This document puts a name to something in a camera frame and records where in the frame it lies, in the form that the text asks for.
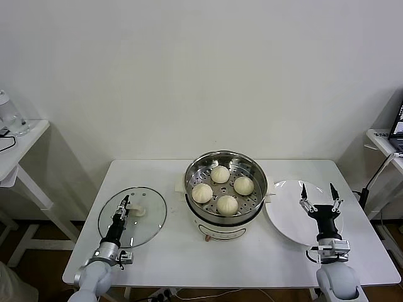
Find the perforated steamer tray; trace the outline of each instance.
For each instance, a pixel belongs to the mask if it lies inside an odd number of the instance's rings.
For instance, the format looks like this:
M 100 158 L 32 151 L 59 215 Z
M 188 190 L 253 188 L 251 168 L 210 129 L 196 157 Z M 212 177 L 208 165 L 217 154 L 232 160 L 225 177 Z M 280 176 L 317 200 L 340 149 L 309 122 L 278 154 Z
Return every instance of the perforated steamer tray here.
M 229 195 L 238 201 L 237 215 L 248 213 L 257 207 L 256 205 L 263 199 L 264 196 L 262 196 L 261 188 L 255 178 L 253 178 L 253 176 L 248 173 L 247 170 L 237 167 L 234 164 L 230 164 L 227 167 L 230 170 L 229 180 L 224 184 L 217 184 L 216 182 L 213 182 L 210 176 L 212 169 L 216 166 L 217 165 L 204 167 L 190 179 L 188 184 L 190 192 L 197 184 L 208 184 L 213 189 L 213 198 L 210 200 L 210 202 L 205 204 L 196 203 L 196 205 L 208 213 L 219 215 L 220 213 L 217 210 L 217 201 L 221 196 Z M 247 176 L 253 181 L 254 191 L 250 195 L 242 196 L 236 193 L 234 189 L 235 180 L 242 176 Z
M 224 184 L 213 182 L 210 176 L 212 169 L 218 165 L 230 170 L 230 178 Z M 254 184 L 254 191 L 248 196 L 242 196 L 234 190 L 234 181 L 242 176 L 249 177 Z M 213 189 L 213 198 L 205 204 L 196 203 L 191 197 L 193 187 L 201 183 Z M 266 176 L 255 161 L 243 154 L 226 150 L 203 154 L 188 167 L 184 176 L 189 207 L 202 219 L 220 225 L 236 225 L 256 216 L 264 203 L 267 186 Z M 224 195 L 233 196 L 238 201 L 237 214 L 224 216 L 217 211 L 217 201 Z

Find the laptop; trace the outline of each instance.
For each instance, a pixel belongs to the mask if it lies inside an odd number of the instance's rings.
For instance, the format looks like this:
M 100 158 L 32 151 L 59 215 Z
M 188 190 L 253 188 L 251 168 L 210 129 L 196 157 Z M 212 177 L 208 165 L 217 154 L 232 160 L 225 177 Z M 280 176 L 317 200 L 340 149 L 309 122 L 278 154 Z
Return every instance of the laptop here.
M 390 130 L 388 140 L 398 152 L 403 152 L 403 102 L 397 113 L 395 122 Z

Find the cable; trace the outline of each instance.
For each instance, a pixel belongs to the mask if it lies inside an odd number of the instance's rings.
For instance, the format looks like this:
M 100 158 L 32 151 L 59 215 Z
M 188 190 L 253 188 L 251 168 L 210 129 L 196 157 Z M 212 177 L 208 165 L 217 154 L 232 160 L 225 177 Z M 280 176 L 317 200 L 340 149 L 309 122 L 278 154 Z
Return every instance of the cable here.
M 305 251 L 305 255 L 307 256 L 307 258 L 309 259 L 309 260 L 311 260 L 313 263 L 317 263 L 317 264 L 332 264 L 332 263 L 335 263 L 335 262 L 337 262 L 339 259 L 340 259 L 340 255 L 338 255 L 337 256 L 337 258 L 335 258 L 335 259 L 332 259 L 332 260 L 329 260 L 329 261 L 322 261 L 322 262 L 317 262 L 315 259 L 312 259 L 311 257 L 310 257 L 310 255 L 309 255 L 309 253 L 308 253 L 308 250 L 306 250 Z
M 223 295 L 225 295 L 225 294 L 234 293 L 234 292 L 236 292 L 236 291 L 242 291 L 242 288 L 236 289 L 236 290 L 234 290 L 234 291 L 226 291 L 225 293 L 222 293 L 222 294 L 214 294 L 214 295 L 212 295 L 212 296 L 194 297 L 194 298 L 181 298 L 181 297 L 179 297 L 178 294 L 176 293 L 176 294 L 175 294 L 175 297 L 177 297 L 177 298 L 180 299 L 180 300 L 206 299 L 206 298 L 215 298 L 215 297 L 223 296 Z
M 368 199 L 368 196 L 370 194 L 370 188 L 372 188 L 372 186 L 375 184 L 375 181 L 377 181 L 378 176 L 382 173 L 382 171 L 384 170 L 384 168 L 386 168 L 387 165 L 389 165 L 389 163 L 398 158 L 398 157 L 403 157 L 402 154 L 398 153 L 398 152 L 394 152 L 391 153 L 387 156 L 387 158 L 382 162 L 382 165 L 380 165 L 380 167 L 378 168 L 378 170 L 376 171 L 376 173 L 372 176 L 372 178 L 370 179 L 370 181 L 368 181 L 368 184 L 366 184 L 365 187 L 363 187 L 362 191 L 360 194 L 358 194 L 360 196 L 360 200 L 358 201 L 358 203 L 360 204 L 360 206 L 364 209 L 365 205 L 366 205 L 366 201 Z
M 270 299 L 272 302 L 276 302 L 268 293 L 266 293 L 265 291 L 263 291 L 263 290 L 260 289 L 260 288 L 258 288 L 258 290 L 260 290 L 262 293 L 264 293 L 265 295 L 267 295 L 267 297 L 269 297 L 269 299 Z
M 1 149 L 0 152 L 5 151 L 5 150 L 10 149 L 10 148 L 13 148 L 17 143 L 16 140 L 15 140 L 15 137 L 12 137 L 12 136 L 11 137 L 0 136 L 0 138 L 12 138 L 13 139 L 13 143 L 10 146 Z

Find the cooker handle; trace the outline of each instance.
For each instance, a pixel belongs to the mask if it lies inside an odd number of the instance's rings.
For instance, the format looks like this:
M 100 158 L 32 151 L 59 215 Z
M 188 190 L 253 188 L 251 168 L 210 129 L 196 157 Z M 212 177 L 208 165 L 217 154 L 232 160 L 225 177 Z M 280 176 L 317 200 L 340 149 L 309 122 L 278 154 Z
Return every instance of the cooker handle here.
M 270 203 L 273 200 L 273 197 L 276 195 L 276 187 L 273 179 L 270 176 L 266 176 L 267 178 L 267 192 L 264 197 L 265 203 Z

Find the plastic container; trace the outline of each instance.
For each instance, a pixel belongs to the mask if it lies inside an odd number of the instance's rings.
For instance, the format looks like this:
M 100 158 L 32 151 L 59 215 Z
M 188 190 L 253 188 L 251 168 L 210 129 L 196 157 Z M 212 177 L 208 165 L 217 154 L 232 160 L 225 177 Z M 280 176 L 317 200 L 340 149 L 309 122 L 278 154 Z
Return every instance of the plastic container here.
M 0 128 L 4 126 L 16 137 L 21 137 L 30 131 L 28 123 L 15 108 L 9 96 L 0 90 Z

